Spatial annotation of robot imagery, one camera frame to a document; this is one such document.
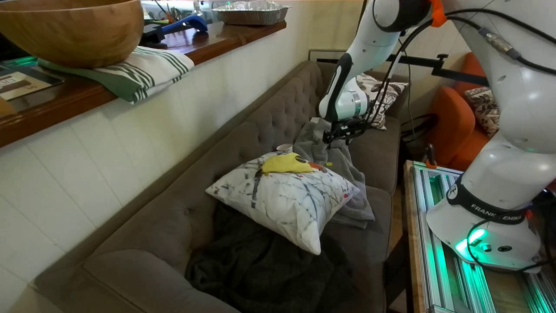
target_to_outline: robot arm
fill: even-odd
[[[400,32],[426,18],[430,2],[435,0],[369,0],[358,34],[320,103],[320,115],[332,122],[331,141],[367,129],[367,120],[357,115],[367,108],[353,110],[365,107],[365,96],[358,96],[358,87],[350,80],[383,65],[395,51]],[[487,72],[501,108],[501,131],[445,200],[428,213],[428,223],[466,261],[523,270],[537,263],[541,249],[523,209],[556,178],[556,40],[543,32],[532,34],[556,30],[546,13],[553,4],[444,0],[444,6]],[[515,23],[503,16],[523,16],[527,21]],[[470,240],[470,230],[480,228],[485,233],[482,247],[490,249],[459,251],[459,244]]]

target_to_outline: window sill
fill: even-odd
[[[195,65],[202,65],[284,28],[287,28],[287,23],[265,28],[223,27],[223,23],[216,23],[209,27],[209,35],[186,30],[167,35],[166,44],[171,51],[179,51],[192,58]],[[113,100],[115,96],[103,86],[77,77],[66,77],[63,86],[9,103],[2,103],[0,100],[0,148]]]

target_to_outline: tufted couch backrest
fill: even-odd
[[[108,239],[94,256],[115,251],[146,251],[178,272],[190,254],[211,242],[216,200],[205,193],[237,166],[292,143],[317,114],[325,93],[322,70],[305,63],[278,91],[249,108],[247,117],[225,134],[190,169]]]

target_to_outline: couch cushion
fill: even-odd
[[[400,154],[400,120],[386,119],[386,131],[369,129],[355,138],[351,147],[353,166],[365,173],[369,187],[397,192],[398,154]]]
[[[343,247],[348,263],[357,273],[353,284],[357,293],[348,298],[338,312],[383,312],[383,263],[388,258],[393,199],[379,188],[367,188],[369,202],[376,213],[376,221],[369,230],[350,228],[329,223],[324,237],[331,237]]]
[[[145,251],[117,251],[86,263],[86,272],[139,312],[214,312],[235,308],[200,293],[162,260]]]

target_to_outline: striped cloth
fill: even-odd
[[[138,47],[124,63],[106,68],[68,68],[40,61],[47,70],[86,77],[105,86],[124,101],[136,105],[179,82],[195,63],[179,53]]]

